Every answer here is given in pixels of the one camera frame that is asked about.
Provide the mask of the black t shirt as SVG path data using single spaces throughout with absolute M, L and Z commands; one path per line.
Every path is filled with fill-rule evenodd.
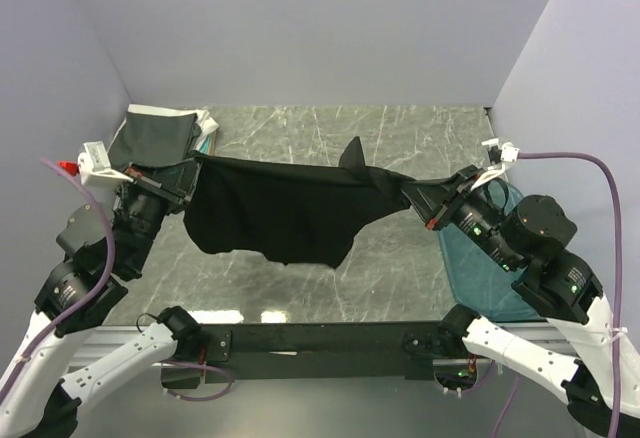
M 336 269 L 367 225 L 412 208 L 407 183 L 417 181 L 365 162 L 353 138 L 336 166 L 206 156 L 184 212 L 192 242 L 214 255 L 253 251 L 289 264 Z

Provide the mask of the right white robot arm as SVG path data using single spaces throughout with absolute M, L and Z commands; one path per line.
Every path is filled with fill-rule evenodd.
M 460 357 L 484 356 L 551 392 L 584 428 L 600 436 L 639 434 L 639 354 L 588 263 L 568 251 L 577 232 L 560 205 L 528 195 L 509 212 L 490 198 L 481 169 L 441 180 L 412 181 L 402 192 L 427 229 L 459 229 L 506 272 L 511 288 L 575 350 L 550 352 L 458 304 L 440 323 L 439 345 Z

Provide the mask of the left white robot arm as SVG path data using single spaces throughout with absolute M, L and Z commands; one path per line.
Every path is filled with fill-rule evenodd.
M 202 327 L 180 306 L 109 355 L 76 372 L 76 351 L 126 296 L 164 218 L 190 202 L 199 173 L 193 161 L 171 167 L 89 174 L 53 165 L 85 198 L 58 236 L 64 259 L 35 299 L 27 332 L 1 378 L 4 437 L 69 437 L 79 417 L 156 362 L 186 360 L 203 347 Z

